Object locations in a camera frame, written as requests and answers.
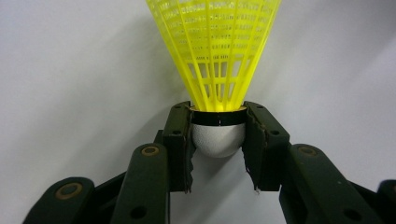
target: metal bolt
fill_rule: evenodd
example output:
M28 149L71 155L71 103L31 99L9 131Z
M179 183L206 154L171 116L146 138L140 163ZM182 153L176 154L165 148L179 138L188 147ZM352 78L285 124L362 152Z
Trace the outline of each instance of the metal bolt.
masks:
M145 156L155 156L160 152L157 147L145 147L142 149L142 154Z
M312 147L299 147L298 150L307 156L317 156L318 153Z
M55 197L60 200L67 200L76 197L82 192L80 183L68 183L56 190Z

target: yellow shuttlecock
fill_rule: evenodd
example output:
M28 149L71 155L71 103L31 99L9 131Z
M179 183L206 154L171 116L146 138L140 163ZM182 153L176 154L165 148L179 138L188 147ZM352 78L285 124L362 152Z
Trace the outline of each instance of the yellow shuttlecock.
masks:
M195 104L238 110L280 0L147 0Z

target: screw hole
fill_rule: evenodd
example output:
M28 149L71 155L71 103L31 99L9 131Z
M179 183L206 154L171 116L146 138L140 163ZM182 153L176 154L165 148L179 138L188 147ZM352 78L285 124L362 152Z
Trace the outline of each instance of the screw hole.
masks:
M142 149L142 154L145 156L155 156L160 152L157 147L145 147Z
M361 221L361 214L353 209L345 209L344 216L354 221Z
M317 156L318 153L312 147L299 147L298 150L307 156Z
M273 135L278 135L279 134L279 132L277 130L273 130L270 133L273 134Z
M131 218L140 219L146 216L147 208L145 206L137 206L131 211Z
M56 190L55 197L60 200L67 200L76 197L82 192L80 183L69 183Z

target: white wall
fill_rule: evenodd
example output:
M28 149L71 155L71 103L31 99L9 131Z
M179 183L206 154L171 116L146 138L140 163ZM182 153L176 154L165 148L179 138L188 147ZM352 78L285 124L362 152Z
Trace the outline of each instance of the white wall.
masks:
M284 0L246 97L372 190L396 178L395 11ZM188 99L144 0L0 1L0 223L21 223L58 180L123 172ZM173 223L285 222L277 193L252 190L242 153L193 161Z

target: shuttlecock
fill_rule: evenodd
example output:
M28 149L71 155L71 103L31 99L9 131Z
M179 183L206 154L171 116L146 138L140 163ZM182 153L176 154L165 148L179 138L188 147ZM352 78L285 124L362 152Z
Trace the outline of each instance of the shuttlecock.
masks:
M193 115L219 118L244 113L241 104L280 0L147 3L194 103ZM233 154L245 136L245 122L239 121L193 120L193 142L212 157Z

